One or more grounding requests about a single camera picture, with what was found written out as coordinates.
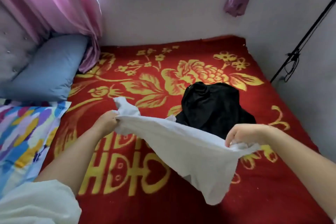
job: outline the multicolored fabric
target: multicolored fabric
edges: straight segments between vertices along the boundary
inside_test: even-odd
[[[26,104],[5,101],[0,105],[0,197],[39,174],[71,102],[46,107]]]
[[[249,55],[245,39],[103,47],[99,63],[77,75],[46,166],[123,96],[141,115],[181,111],[190,84],[225,82],[257,123],[269,124],[317,151],[300,122]],[[77,196],[79,223],[287,223],[330,219],[268,145],[242,157],[223,201],[207,205],[201,192],[171,170],[141,138],[111,133],[97,145]]]

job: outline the hand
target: hand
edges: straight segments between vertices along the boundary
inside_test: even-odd
[[[112,133],[115,127],[118,125],[118,120],[116,120],[117,114],[113,111],[107,111],[101,115],[98,120],[92,126],[93,129],[98,130],[101,133],[101,137]]]
[[[236,124],[227,134],[225,146],[229,147],[233,140],[235,143],[268,144],[268,131],[274,129],[276,130],[276,128],[263,124]]]

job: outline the black cloth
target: black cloth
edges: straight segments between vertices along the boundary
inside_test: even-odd
[[[239,104],[239,91],[226,84],[196,82],[182,98],[182,112],[176,122],[209,132],[225,140],[235,124],[253,123],[255,118]]]

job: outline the blue pillow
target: blue pillow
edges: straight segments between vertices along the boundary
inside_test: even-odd
[[[13,81],[0,85],[0,97],[18,101],[66,100],[88,40],[85,35],[49,39]]]

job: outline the bed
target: bed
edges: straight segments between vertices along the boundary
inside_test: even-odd
[[[73,82],[44,167],[124,96],[144,116],[181,111],[186,87],[225,82],[241,106],[317,151],[300,122],[236,36],[135,47],[103,47],[99,63]],[[179,177],[135,135],[112,133],[95,149],[77,196],[80,223],[331,223],[268,145],[238,162],[229,192],[216,206]]]

